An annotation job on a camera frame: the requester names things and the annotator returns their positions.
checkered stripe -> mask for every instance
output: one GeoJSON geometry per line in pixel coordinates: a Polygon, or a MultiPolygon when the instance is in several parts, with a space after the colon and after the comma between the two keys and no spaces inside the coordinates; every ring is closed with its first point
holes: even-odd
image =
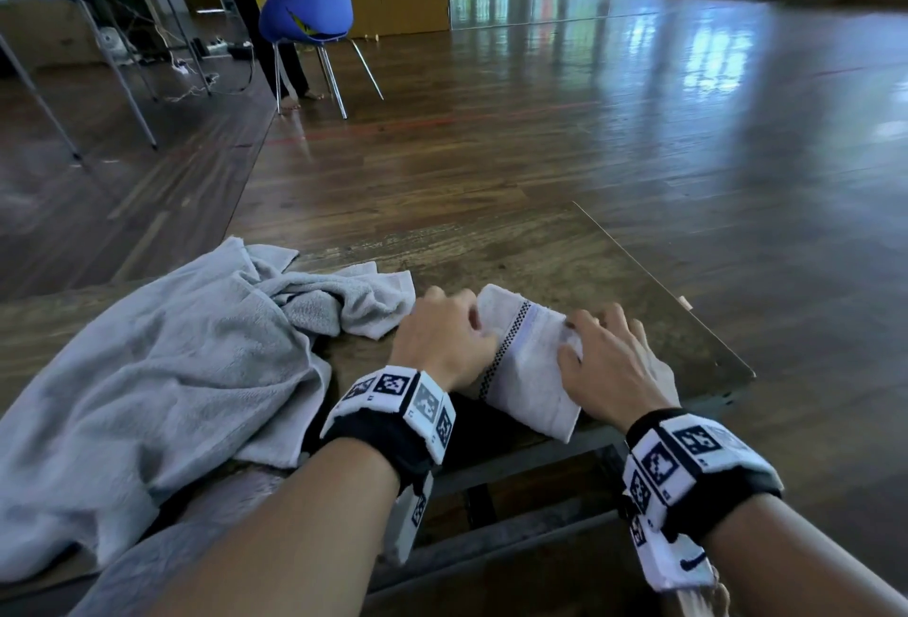
{"type": "Polygon", "coordinates": [[[504,360],[505,354],[507,354],[507,349],[511,346],[511,343],[514,342],[514,338],[520,330],[520,325],[523,324],[523,319],[527,317],[529,305],[529,301],[524,301],[523,304],[521,304],[520,310],[516,313],[514,323],[511,324],[510,330],[508,330],[507,335],[505,335],[505,339],[501,342],[498,351],[495,352],[495,358],[492,361],[492,365],[486,369],[485,374],[482,376],[482,382],[480,383],[480,399],[483,402],[486,401],[486,396],[489,394],[489,388],[492,386],[492,381],[495,380],[495,374],[498,372],[498,367],[504,360]]]}

hand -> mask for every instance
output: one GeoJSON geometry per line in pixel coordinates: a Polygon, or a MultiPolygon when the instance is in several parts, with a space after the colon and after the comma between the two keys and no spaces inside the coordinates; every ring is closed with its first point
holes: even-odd
{"type": "Polygon", "coordinates": [[[568,322],[580,335],[583,362],[562,344],[561,383],[587,414],[628,432],[644,414],[680,405],[675,374],[655,358],[640,321],[628,326],[617,303],[607,303],[603,315],[605,327],[587,311],[571,313],[568,322]]]}
{"type": "Polygon", "coordinates": [[[389,364],[425,370],[447,393],[476,380],[497,350],[498,337],[481,331],[476,294],[430,287],[401,321],[389,364]]]}

blue chair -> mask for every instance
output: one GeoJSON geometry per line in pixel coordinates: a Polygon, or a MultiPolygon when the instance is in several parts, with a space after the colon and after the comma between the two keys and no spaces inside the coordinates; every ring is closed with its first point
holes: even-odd
{"type": "MultiPolygon", "coordinates": [[[[315,46],[319,54],[319,62],[325,74],[325,81],[332,90],[340,107],[340,116],[347,118],[344,110],[341,92],[338,90],[337,80],[334,78],[331,60],[325,50],[325,43],[333,43],[347,37],[350,27],[353,26],[353,3],[351,0],[265,0],[262,13],[259,15],[259,31],[262,37],[274,46],[274,73],[278,80],[277,103],[280,113],[280,55],[278,44],[281,43],[307,43],[315,46]]],[[[347,38],[359,56],[362,66],[366,68],[369,79],[375,90],[381,95],[379,84],[369,71],[369,65],[359,51],[356,42],[347,38]]]]}

towel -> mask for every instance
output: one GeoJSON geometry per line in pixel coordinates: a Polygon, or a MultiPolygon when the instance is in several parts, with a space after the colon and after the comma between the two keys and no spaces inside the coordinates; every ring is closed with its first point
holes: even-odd
{"type": "Polygon", "coordinates": [[[100,567],[158,508],[228,459],[289,468],[331,367],[316,335],[378,339],[410,312],[409,273],[285,273],[297,252],[217,249],[85,326],[0,419],[0,582],[71,544],[100,567]]]}
{"type": "Polygon", "coordinates": [[[477,306],[483,331],[497,333],[501,345],[492,366],[465,394],[534,431],[569,441],[580,407],[561,386],[558,347],[570,344],[578,356],[583,347],[564,314],[495,284],[482,288],[477,306]]]}

nike logo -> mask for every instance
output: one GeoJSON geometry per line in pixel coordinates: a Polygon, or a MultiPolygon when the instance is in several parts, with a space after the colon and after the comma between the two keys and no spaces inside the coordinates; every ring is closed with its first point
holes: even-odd
{"type": "Polygon", "coordinates": [[[694,569],[697,568],[698,564],[702,564],[703,560],[705,560],[706,558],[707,558],[707,554],[701,553],[701,554],[698,554],[698,556],[695,557],[693,560],[682,560],[680,562],[681,569],[683,569],[685,572],[692,572],[694,569]]]}

